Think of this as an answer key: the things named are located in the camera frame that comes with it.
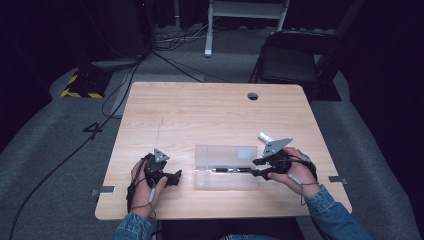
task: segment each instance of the table top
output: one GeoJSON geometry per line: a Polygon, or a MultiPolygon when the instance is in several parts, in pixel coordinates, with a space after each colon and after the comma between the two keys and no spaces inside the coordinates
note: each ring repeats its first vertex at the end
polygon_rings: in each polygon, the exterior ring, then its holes
{"type": "Polygon", "coordinates": [[[182,170],[178,186],[168,186],[157,219],[206,219],[307,216],[300,196],[285,185],[258,178],[255,190],[197,190],[195,146],[257,146],[260,132],[275,140],[292,137],[317,166],[318,180],[349,212],[352,207],[301,87],[277,84],[136,82],[132,85],[103,186],[96,217],[123,219],[131,169],[157,148],[170,159],[164,172],[182,170]],[[256,93],[258,99],[247,95],[256,93]]]}

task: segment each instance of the chair backrest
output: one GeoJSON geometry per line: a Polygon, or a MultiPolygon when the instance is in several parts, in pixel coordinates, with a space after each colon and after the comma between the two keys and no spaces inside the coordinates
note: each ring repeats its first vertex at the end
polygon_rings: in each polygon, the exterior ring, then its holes
{"type": "Polygon", "coordinates": [[[340,37],[307,30],[282,30],[271,34],[263,48],[272,47],[316,55],[337,54],[343,46],[340,37]]]}

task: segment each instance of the clear plastic box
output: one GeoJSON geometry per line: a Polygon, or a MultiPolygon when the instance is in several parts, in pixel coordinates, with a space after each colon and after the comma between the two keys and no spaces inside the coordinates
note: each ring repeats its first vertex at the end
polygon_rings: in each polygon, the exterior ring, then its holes
{"type": "Polygon", "coordinates": [[[249,169],[256,169],[256,146],[196,145],[195,181],[201,190],[255,190],[258,178],[249,169]]]}

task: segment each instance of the denim sleeve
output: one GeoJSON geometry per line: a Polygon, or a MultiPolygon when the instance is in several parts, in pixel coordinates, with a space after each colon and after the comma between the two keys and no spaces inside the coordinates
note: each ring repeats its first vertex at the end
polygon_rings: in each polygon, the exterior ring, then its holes
{"type": "Polygon", "coordinates": [[[137,239],[146,240],[150,239],[152,225],[146,219],[138,216],[137,214],[128,213],[122,220],[121,224],[115,231],[115,240],[123,239],[137,239]]]}
{"type": "Polygon", "coordinates": [[[324,185],[321,191],[305,201],[312,219],[331,239],[372,239],[343,204],[334,201],[324,185]]]}

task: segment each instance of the hand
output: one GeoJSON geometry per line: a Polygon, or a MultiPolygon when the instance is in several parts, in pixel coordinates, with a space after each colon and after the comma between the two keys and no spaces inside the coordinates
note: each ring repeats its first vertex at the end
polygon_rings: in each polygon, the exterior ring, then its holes
{"type": "MultiPolygon", "coordinates": [[[[303,160],[302,154],[300,154],[295,148],[286,147],[284,148],[284,151],[286,151],[288,155],[293,155],[303,160]]],[[[287,185],[287,187],[289,187],[292,191],[297,194],[302,194],[306,198],[314,196],[321,190],[321,186],[319,184],[307,185],[310,183],[316,183],[316,180],[311,171],[309,171],[309,169],[301,163],[293,162],[287,174],[268,173],[268,177],[274,181],[287,185]],[[287,175],[289,173],[299,179],[303,186],[290,179],[287,175]]]]}
{"type": "MultiPolygon", "coordinates": [[[[132,169],[131,171],[131,179],[135,178],[135,175],[137,174],[138,167],[140,166],[142,160],[140,160],[132,169]]],[[[138,175],[138,179],[136,182],[139,182],[140,180],[144,179],[146,176],[144,174],[144,168],[146,167],[146,162],[143,164],[143,167],[140,170],[140,173],[138,175]]],[[[156,207],[156,205],[159,202],[160,194],[162,193],[162,190],[166,186],[166,182],[168,181],[167,177],[163,177],[159,180],[158,184],[156,184],[156,192],[155,197],[153,198],[152,203],[149,205],[149,198],[150,194],[152,192],[152,189],[147,184],[146,179],[142,180],[136,187],[134,198],[131,203],[131,213],[137,214],[141,217],[148,218],[150,214],[152,213],[153,209],[156,207]]]]}

